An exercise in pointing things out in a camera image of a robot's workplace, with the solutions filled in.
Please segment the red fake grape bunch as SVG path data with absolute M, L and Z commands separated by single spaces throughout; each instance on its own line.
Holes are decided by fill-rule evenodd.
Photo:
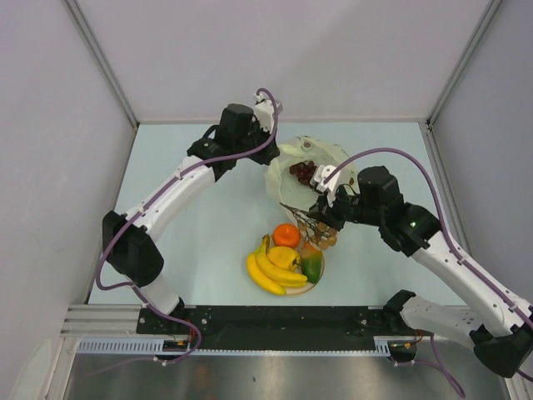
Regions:
M 289 167 L 289 173 L 304 186 L 311 186 L 311 180 L 315 174 L 316 165 L 313 161 L 299 162 Z

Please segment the brown fake grape bunch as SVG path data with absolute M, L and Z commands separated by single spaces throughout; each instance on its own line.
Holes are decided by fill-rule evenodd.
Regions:
M 301 242 L 322 251 L 337 244 L 337 230 L 307 215 L 307 211 L 280 203 L 298 229 Z

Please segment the green fake fruit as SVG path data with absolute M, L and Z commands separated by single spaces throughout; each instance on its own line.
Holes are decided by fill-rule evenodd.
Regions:
M 306 243 L 301 250 L 301 271 L 311 284 L 317 284 L 321 278 L 322 251 Z

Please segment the orange fake fruit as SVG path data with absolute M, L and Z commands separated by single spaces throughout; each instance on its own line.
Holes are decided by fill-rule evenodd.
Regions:
M 275 227 L 272 238 L 277 246 L 296 248 L 300 241 L 301 235 L 299 229 L 291 223 L 283 223 Z

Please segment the yellow fake bell pepper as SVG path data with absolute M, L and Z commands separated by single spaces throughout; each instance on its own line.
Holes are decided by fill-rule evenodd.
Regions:
M 295 272 L 301 265 L 301 256 L 299 252 L 292 247 L 271 247 L 266 256 L 273 265 L 290 272 Z

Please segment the cream plate with branch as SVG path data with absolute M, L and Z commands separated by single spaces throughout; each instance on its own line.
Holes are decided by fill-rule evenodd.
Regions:
M 300 256 L 301 256 L 301 250 L 303 248 L 303 246 L 300 246 L 297 251 L 299 252 Z M 325 258 L 324 258 L 324 255 L 323 255 L 323 260 L 322 260 L 322 269 L 321 269 L 321 278 L 323 276 L 323 273 L 324 273 L 324 269 L 325 269 Z M 302 271 L 301 271 L 301 265 L 300 267 L 298 267 L 296 269 L 296 271 L 294 273 L 299 273 L 299 274 L 302 274 Z M 308 293 L 310 292 L 317 284 L 311 284 L 309 283 L 308 281 L 306 281 L 306 284 L 303 284 L 303 283 L 291 283 L 291 282 L 288 282 L 286 280 L 281 280 L 281 281 L 278 281 L 278 283 L 284 287 L 286 289 L 286 295 L 287 296 L 299 296 L 299 295 L 302 295 L 304 293 Z

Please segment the yellow fake banana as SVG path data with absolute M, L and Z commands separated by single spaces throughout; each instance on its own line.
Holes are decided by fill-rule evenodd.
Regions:
M 307 277 L 290 272 L 273 265 L 267 258 L 271 245 L 271 236 L 265 235 L 258 248 L 247 256 L 246 268 L 249 277 L 261 289 L 276 296 L 286 296 L 286 289 L 278 281 L 286 280 L 289 283 L 306 284 Z

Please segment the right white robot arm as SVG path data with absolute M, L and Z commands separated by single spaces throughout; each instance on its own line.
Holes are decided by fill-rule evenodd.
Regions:
M 346 223 L 376 227 L 383 242 L 432 271 L 470 309 L 459 312 L 400 291 L 384 313 L 386 328 L 428 331 L 470 349 L 493 373 L 511 378 L 532 352 L 532 304 L 498 282 L 426 208 L 406 202 L 384 166 L 357 176 L 348 192 L 338 167 L 320 166 L 311 182 L 320 193 L 308 216 L 340 231 Z

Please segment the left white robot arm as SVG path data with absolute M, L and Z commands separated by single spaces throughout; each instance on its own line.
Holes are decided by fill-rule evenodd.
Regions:
M 184 323 L 184 302 L 163 275 L 157 240 L 174 217 L 203 190 L 218 182 L 243 158 L 267 165 L 280 152 L 276 145 L 277 102 L 258 98 L 253 107 L 231 103 L 219 123 L 210 126 L 188 149 L 172 175 L 129 211 L 108 212 L 102 220 L 102 262 L 126 280 L 123 286 L 156 312 L 166 333 Z

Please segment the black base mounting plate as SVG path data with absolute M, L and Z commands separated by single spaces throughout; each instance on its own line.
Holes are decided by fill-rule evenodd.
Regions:
M 199 328 L 200 347 L 339 349 L 366 338 L 415 341 L 429 334 L 407 327 L 393 312 L 367 306 L 188 306 L 183 317 Z

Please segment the right corner aluminium post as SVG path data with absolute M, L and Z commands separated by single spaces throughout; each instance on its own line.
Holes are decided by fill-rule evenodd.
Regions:
M 437 119 L 441 115 L 442 110 L 456 89 L 457 84 L 466 72 L 466 69 L 469 67 L 473 57 L 476 55 L 476 52 L 485 35 L 488 33 L 491 25 L 495 21 L 498 12 L 505 3 L 506 1 L 503 0 L 491 0 L 488 2 L 486 9 L 481 15 L 480 21 L 476 24 L 471 37 L 469 38 L 456 65 L 454 66 L 451 75 L 447 79 L 444 88 L 442 89 L 441 94 L 437 98 L 435 105 L 426 118 L 426 125 L 429 128 L 433 128 L 435 125 Z

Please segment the corner aluminium post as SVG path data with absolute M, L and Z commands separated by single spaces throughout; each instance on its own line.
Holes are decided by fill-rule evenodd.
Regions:
M 491 0 L 488 2 L 486 9 L 481 15 L 480 21 L 476 24 L 471 37 L 469 38 L 456 65 L 454 66 L 451 75 L 447 79 L 444 88 L 442 89 L 441 94 L 437 98 L 435 105 L 426 118 L 426 125 L 429 128 L 433 128 L 435 125 L 437 119 L 441 115 L 442 110 L 456 89 L 457 84 L 466 72 L 466 69 L 469 67 L 473 57 L 476 55 L 476 52 L 485 35 L 488 33 L 491 25 L 495 21 L 498 12 L 505 3 L 506 1 L 503 0 Z
M 123 91 L 111 64 L 107 60 L 107 57 L 102 50 L 99 41 L 97 40 L 97 36 L 92 30 L 92 27 L 86 16 L 84 15 L 79 2 L 75 0 L 62 0 L 61 3 L 65 7 L 68 16 L 71 18 L 74 27 L 85 44 L 98 71 L 101 73 L 107 88 L 122 111 L 122 114 L 132 127 L 133 131 L 136 132 L 140 123 L 132 109 L 130 102 L 127 100 L 126 94 Z

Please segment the left corner aluminium post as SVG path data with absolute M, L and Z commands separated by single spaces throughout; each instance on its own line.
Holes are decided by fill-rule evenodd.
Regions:
M 111 64 L 107 60 L 107 57 L 102 50 L 99 41 L 97 40 L 97 36 L 92 30 L 92 27 L 86 16 L 84 15 L 79 2 L 75 0 L 62 0 L 61 3 L 65 7 L 68 16 L 71 18 L 74 27 L 85 44 L 98 71 L 101 73 L 107 88 L 122 111 L 122 114 L 132 127 L 133 131 L 136 132 L 140 123 L 132 109 L 130 102 L 127 100 L 126 94 L 123 91 Z

